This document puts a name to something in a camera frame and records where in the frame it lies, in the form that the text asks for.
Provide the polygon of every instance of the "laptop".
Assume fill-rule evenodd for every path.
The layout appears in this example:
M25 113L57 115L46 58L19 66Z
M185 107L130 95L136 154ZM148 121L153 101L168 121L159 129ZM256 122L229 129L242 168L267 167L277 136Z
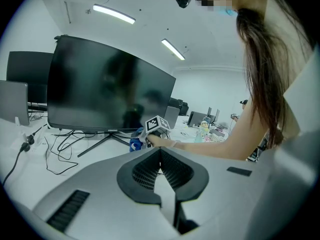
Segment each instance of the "laptop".
M176 126L179 112L180 109L173 106L168 106L166 108L164 119L168 121L171 130L174 129Z
M22 126L29 125L28 85L0 80L0 118L14 123L16 117Z

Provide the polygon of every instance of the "fluorescent light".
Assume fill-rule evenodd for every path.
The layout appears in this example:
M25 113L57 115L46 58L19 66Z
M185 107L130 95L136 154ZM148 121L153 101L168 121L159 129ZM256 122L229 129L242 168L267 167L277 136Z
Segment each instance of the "fluorescent light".
M104 7L104 6L99 5L99 4L95 4L93 6L93 9L95 11L97 11L97 12L101 12L101 13L104 13L104 14L109 14L111 16L117 17L118 19L121 19L121 20L123 20L125 22L128 22L130 24L133 24L136 21L134 18L131 18L131 17L119 12L119 11Z
M173 52L180 60L184 61L185 57L182 56L182 54L180 52L178 52L178 50L176 48L174 48L174 46L169 43L169 41L167 39L163 39L161 41L166 47L168 47L171 52Z

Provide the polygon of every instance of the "black vent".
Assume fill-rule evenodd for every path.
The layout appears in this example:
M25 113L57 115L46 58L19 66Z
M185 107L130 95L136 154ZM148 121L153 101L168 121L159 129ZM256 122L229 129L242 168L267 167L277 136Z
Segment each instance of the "black vent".
M87 192L76 190L48 219L47 223L56 230L64 232L89 195Z
M161 152L161 170L174 191L194 176L190 166L164 151Z
M133 168L132 177L142 187L154 191L159 169L159 152L156 152Z

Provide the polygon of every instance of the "computer monitor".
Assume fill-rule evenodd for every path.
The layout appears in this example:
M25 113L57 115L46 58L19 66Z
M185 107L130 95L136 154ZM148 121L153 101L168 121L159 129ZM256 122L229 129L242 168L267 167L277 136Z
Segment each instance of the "computer monitor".
M193 127L193 126L197 127L201 124L202 120L207 116L208 116L207 114L192 111L190 113L187 125L189 127ZM211 119L211 121L213 121L215 116L210 115L208 117Z
M220 110L217 109L217 110L216 110L216 113L215 113L215 117L214 117L214 122L217 122L217 121L218 121L219 114L220 114Z
M209 107L209 109L208 109L208 117L211 115L211 110L212 110L212 108L211 107Z
M47 103L47 84L53 53L10 51L6 80L28 84L28 102Z
M87 132L133 132L164 117L176 79L117 48L62 35L47 89L48 123Z

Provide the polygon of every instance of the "black cable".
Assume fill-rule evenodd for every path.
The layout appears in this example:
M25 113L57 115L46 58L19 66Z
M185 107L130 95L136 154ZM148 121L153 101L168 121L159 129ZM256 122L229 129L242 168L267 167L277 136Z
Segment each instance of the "black cable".
M164 130L162 130L161 128L159 128L158 130L161 130L165 135L166 135L166 138L168 139L168 140L170 140L170 138L169 138L169 136L168 136L168 134L167 134L167 130L166 131L164 131Z
M44 113L45 113L45 112L43 112L43 111L36 112L36 113L31 117L30 122L42 119L42 117L44 116Z
M60 155L60 152L57 154L57 156L58 156L58 160L60 161L60 162L64 162L64 163L69 163L69 164L74 164L73 166L71 166L71 167L69 167L69 168L67 168L67 169L65 169L64 171L62 171L62 172L55 172L55 171L53 171L53 170L50 170L50 169L48 169L48 162L47 162L47 157L48 157L48 150L49 150L49 143L48 143L48 141L47 141L47 139L46 139L46 137L44 137L45 138L45 141L46 141L46 144L47 144L47 149L46 149L46 151L45 151L45 164L46 164L46 169L47 169L47 171L49 171L49 172L51 172L51 173L53 173L53 174L55 174L55 175L61 175L61 174L63 174L64 172L66 172L66 171L68 171L68 170L70 170L71 168L73 168L73 167L76 167L76 166L78 166L79 164L77 163L77 162L70 162L70 161L63 161L63 160L60 160L59 159L59 157L62 157L63 159L66 159L66 158L64 158L63 156L61 156ZM69 159L66 159L66 160L70 160L71 159L71 156L72 156L72 148L71 148L71 151L70 151L70 158Z
M230 131L231 131L231 125L232 125L232 123L233 123L234 120L235 120L235 119L232 119L232 121L231 121L231 123L230 123Z
M53 152L53 147L55 146L55 144L56 144L56 141L57 141L57 139L59 138L59 137L64 137L65 136L65 134L52 134L53 136L56 136L55 137L55 140L54 140L54 142L53 142L53 145L52 145L52 147L50 148L50 152L51 153L53 153L53 154L55 154L56 156L58 156L58 158L59 158L59 156L60 157L62 157L63 159L65 159L65 160L69 160L69 159L67 159L67 158L65 158L65 157L63 157L63 156L61 156L60 155L60 152L62 151L59 151L59 153L57 154L57 153L55 153L55 152Z
M45 127L47 124L44 124L43 126L41 126L38 130L36 130L34 133L32 133L33 136L35 136L37 134L37 132L39 132L42 127Z
M19 158L21 152L22 151L19 151L18 155L16 156L16 159L15 159L15 162L14 162L14 166L12 167L11 171L5 176L4 181L3 181L3 186L5 186L7 179L9 178L9 176L12 174L12 172L16 168L16 165L17 165L17 162L18 162L18 158Z
M74 132L74 130L71 130L68 133L60 134L61 133L61 131L60 131L59 134L52 134L52 136L65 137L65 136L69 136L72 132Z
M74 133L74 131L73 131L69 136L67 136L67 137L59 144L59 146L57 147L56 150L58 150L59 152L64 151L64 150L66 150L68 147L70 147L72 144L74 144L74 143L76 143L76 142L78 142L78 141L80 141L80 140L82 140L82 139L84 139L84 138L92 138L92 137L94 137L94 136L97 135L96 133L92 133L92 134L93 134L92 136L87 136L87 135L85 135L84 137L78 138L77 140L75 140L74 142L72 142L71 144L69 144L68 146L62 147L62 148L60 149L61 145L62 145L70 136L72 136L73 133Z
M79 138L78 136L76 136L76 134L77 134L77 133L75 132L75 133L72 134L72 136L73 136L73 137L76 137L77 139L81 139L81 138Z
M15 170L20 154L22 153L22 151L26 150L27 147L29 147L29 149L30 149L29 144L26 143L26 142L24 142L24 143L21 145L20 150L19 150L19 153L18 153L18 155L16 156L16 159L15 159L15 162L14 162L14 165L13 165L11 171L10 171L10 172L5 176L5 178L4 178L4 181L3 181L3 184L2 184L3 186L5 186L5 183L6 183L7 179L9 178L9 176L10 176L10 175L13 173L13 171Z

